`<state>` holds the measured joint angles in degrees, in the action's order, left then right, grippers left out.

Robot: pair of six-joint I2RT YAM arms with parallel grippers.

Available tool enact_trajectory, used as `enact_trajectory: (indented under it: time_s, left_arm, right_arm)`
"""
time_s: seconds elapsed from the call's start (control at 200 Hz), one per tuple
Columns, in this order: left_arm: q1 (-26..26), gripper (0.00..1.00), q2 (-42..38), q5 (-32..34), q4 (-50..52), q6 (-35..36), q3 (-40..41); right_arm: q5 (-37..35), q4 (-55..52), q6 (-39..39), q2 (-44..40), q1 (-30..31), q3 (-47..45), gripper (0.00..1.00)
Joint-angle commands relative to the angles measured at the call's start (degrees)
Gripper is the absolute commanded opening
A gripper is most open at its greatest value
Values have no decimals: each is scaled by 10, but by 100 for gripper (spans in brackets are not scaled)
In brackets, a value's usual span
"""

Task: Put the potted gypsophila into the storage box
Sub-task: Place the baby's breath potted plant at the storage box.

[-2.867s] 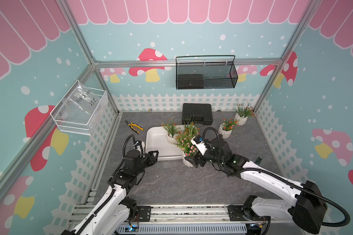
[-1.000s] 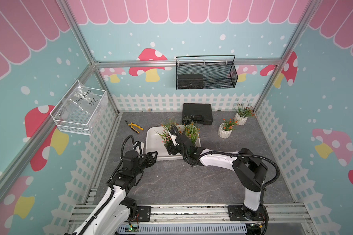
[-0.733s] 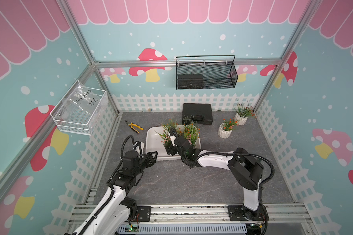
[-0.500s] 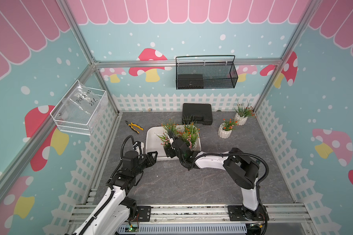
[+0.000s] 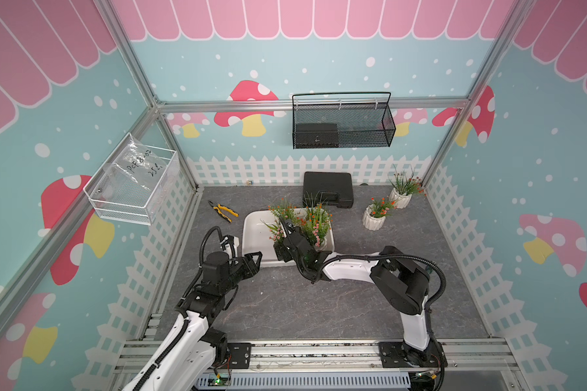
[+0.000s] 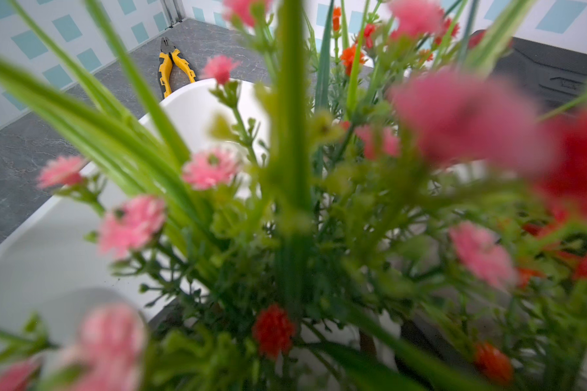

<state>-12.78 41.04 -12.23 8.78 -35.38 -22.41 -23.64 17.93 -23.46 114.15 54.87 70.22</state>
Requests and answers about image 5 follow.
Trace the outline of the pink flower pot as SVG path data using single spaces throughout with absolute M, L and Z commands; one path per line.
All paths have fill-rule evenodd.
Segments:
M 263 225 L 269 229 L 269 239 L 272 240 L 275 245 L 284 244 L 285 231 L 280 223 L 263 222 Z
M 308 242 L 315 249 L 321 249 L 326 243 L 326 237 L 331 233 L 332 215 L 322 204 L 306 207 L 300 218 L 300 227 Z

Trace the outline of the pink flower pot front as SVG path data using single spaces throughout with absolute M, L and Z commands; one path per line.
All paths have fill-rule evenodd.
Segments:
M 275 245 L 284 244 L 285 231 L 280 223 L 263 222 L 263 225 L 269 229 L 269 239 L 272 240 Z

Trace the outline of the white plastic storage box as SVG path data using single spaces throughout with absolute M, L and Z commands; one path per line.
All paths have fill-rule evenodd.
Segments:
M 305 219 L 307 211 L 305 208 L 294 208 L 293 214 L 295 219 L 293 224 L 300 223 L 300 219 Z M 324 226 L 328 227 L 327 233 L 321 243 L 321 246 L 316 246 L 315 250 L 334 252 L 335 251 L 335 240 L 334 231 L 332 228 L 331 217 L 328 217 Z M 275 249 L 275 241 L 273 239 L 274 234 L 270 228 L 266 225 L 275 226 L 279 220 L 269 210 L 260 210 L 250 213 L 245 221 L 243 227 L 242 246 L 241 250 L 243 253 L 257 253 L 261 252 L 263 259 L 261 267 L 284 267 L 284 266 L 296 266 L 295 256 L 298 255 L 293 251 L 289 251 L 287 247 Z

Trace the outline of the orange flower pot front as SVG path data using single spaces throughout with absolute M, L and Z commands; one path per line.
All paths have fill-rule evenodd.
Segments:
M 275 223 L 280 220 L 294 223 L 297 219 L 296 207 L 285 197 L 280 198 L 277 203 L 269 206 L 269 211 L 275 219 Z

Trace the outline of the orange flower pot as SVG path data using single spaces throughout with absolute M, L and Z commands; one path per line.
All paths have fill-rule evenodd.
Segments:
M 280 198 L 277 203 L 269 206 L 269 211 L 275 219 L 275 223 L 280 220 L 294 223 L 297 219 L 296 207 L 285 197 Z
M 319 231 L 324 222 L 324 209 L 321 198 L 311 192 L 303 195 L 305 217 L 303 226 L 310 231 Z

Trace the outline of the red flower pot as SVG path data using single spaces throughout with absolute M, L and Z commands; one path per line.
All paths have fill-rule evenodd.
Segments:
M 386 217 L 394 209 L 394 201 L 389 201 L 386 198 L 371 199 L 371 204 L 365 209 L 362 223 L 364 227 L 370 231 L 380 230 L 385 221 Z

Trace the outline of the grass pot corner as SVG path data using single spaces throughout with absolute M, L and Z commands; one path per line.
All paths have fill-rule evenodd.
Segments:
M 413 196 L 422 195 L 424 187 L 413 169 L 394 172 L 390 202 L 395 210 L 405 209 Z

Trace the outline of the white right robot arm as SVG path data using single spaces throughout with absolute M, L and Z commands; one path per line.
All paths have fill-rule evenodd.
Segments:
M 283 244 L 277 253 L 293 261 L 298 272 L 312 283 L 354 280 L 373 284 L 399 312 L 403 337 L 380 342 L 384 368 L 409 369 L 412 390 L 440 390 L 448 361 L 430 325 L 431 305 L 443 296 L 447 280 L 434 262 L 401 252 L 394 246 L 371 254 L 318 251 L 304 238 L 302 229 L 279 219 Z

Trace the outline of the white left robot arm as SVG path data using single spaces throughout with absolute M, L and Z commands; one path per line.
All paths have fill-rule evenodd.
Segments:
M 241 281 L 260 270 L 261 252 L 241 255 L 236 237 L 210 228 L 198 252 L 198 272 L 174 310 L 176 321 L 154 355 L 125 390 L 192 390 L 209 370 L 230 368 L 232 354 L 225 332 L 213 328 L 235 299 Z

